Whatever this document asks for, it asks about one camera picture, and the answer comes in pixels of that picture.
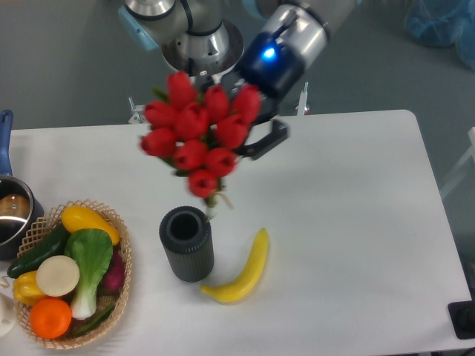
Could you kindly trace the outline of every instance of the pot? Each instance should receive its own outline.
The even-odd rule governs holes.
[[[9,157],[12,111],[2,111],[0,119],[0,260],[10,260],[16,258],[31,224],[45,211],[30,187],[12,174]]]

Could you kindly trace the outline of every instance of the yellow bell pepper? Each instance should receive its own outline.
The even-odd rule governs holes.
[[[115,227],[87,206],[68,206],[62,212],[61,221],[66,230],[72,234],[84,228],[98,228],[108,233],[112,245],[115,246],[120,242],[120,235]]]
[[[34,306],[36,302],[47,297],[36,284],[36,271],[24,273],[13,281],[13,296],[28,306]]]

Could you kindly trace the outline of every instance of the flower bouquet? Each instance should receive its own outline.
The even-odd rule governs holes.
[[[158,100],[145,106],[151,131],[140,147],[185,177],[189,191],[212,208],[261,109],[259,89],[244,85],[231,100],[221,85],[198,91],[183,71],[169,75],[166,86],[168,93],[154,88]]]

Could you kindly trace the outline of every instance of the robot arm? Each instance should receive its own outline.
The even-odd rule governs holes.
[[[202,90],[215,84],[217,77],[231,98],[246,83],[257,85],[263,94],[258,125],[278,114],[281,100],[356,0],[243,1],[255,13],[269,17],[245,51],[239,31],[221,18],[221,0],[126,0],[119,16],[132,36],[147,35],[147,40],[162,45],[166,61],[193,76]],[[239,153],[257,159],[287,136],[285,124],[272,120],[272,132],[254,145],[239,148]]]

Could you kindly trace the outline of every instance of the black vase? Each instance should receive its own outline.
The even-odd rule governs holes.
[[[180,206],[160,223],[160,240],[171,270],[186,282],[197,282],[213,269],[214,252],[211,224],[197,208]]]

